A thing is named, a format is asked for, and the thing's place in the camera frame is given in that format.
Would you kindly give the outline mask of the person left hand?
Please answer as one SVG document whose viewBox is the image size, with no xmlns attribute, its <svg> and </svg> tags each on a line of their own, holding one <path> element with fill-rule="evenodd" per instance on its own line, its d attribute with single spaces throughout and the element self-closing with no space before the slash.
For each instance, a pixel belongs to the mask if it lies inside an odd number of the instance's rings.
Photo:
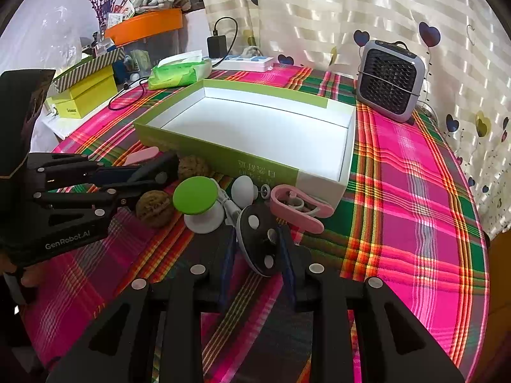
<svg viewBox="0 0 511 383">
<path fill-rule="evenodd" d="M 0 272 L 1 274 L 8 273 L 14 274 L 17 271 L 17 267 L 11 262 L 9 257 L 1 253 L 0 254 Z M 38 286 L 44 279 L 46 272 L 46 263 L 42 262 L 27 268 L 23 268 L 23 276 L 21 277 L 21 284 L 28 288 Z"/>
</svg>

